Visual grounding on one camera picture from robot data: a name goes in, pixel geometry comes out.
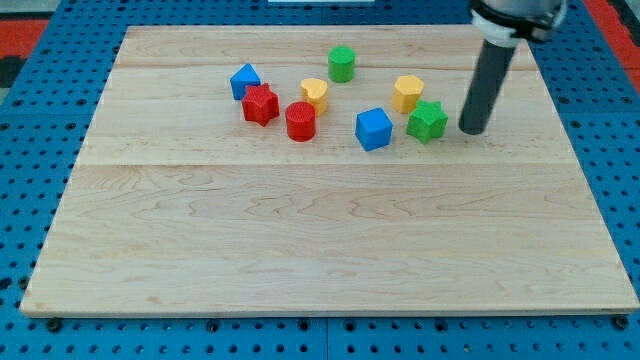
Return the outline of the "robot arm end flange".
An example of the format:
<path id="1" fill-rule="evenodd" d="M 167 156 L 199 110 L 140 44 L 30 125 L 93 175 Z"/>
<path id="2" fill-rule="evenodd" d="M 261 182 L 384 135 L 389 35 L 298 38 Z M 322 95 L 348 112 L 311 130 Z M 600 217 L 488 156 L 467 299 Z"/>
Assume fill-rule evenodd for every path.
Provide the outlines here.
<path id="1" fill-rule="evenodd" d="M 515 48 L 521 39 L 545 43 L 564 21 L 567 0 L 470 0 L 472 25 L 492 45 Z"/>

